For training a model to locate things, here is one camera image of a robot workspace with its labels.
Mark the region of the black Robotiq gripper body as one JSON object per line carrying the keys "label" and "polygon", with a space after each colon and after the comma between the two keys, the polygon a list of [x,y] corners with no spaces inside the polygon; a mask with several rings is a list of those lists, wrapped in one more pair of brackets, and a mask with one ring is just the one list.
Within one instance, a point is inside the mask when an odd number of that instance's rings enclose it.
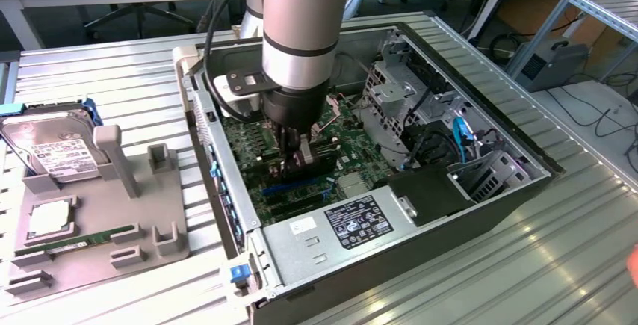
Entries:
{"label": "black Robotiq gripper body", "polygon": [[277,124],[306,134],[324,113],[328,90],[326,86],[317,86],[308,90],[282,87],[266,91],[262,109]]}

